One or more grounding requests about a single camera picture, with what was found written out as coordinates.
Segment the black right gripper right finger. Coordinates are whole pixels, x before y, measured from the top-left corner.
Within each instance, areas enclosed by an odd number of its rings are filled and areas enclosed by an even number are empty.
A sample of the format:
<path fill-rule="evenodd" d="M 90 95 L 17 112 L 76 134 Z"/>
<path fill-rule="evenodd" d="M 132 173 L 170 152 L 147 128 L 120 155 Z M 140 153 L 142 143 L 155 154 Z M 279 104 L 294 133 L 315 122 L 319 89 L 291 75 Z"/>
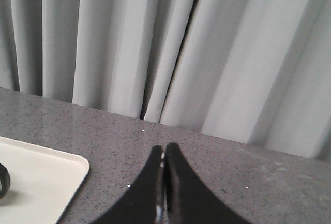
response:
<path fill-rule="evenodd" d="M 248 223 L 202 182 L 177 143 L 165 152 L 169 223 Z"/>

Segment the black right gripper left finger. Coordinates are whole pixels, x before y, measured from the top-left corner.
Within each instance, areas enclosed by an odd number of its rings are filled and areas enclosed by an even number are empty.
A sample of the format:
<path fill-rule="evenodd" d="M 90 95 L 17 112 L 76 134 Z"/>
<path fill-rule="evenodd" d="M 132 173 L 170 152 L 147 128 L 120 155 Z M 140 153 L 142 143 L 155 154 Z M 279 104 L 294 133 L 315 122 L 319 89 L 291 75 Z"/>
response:
<path fill-rule="evenodd" d="M 155 145 L 127 191 L 93 223 L 163 223 L 164 152 Z"/>

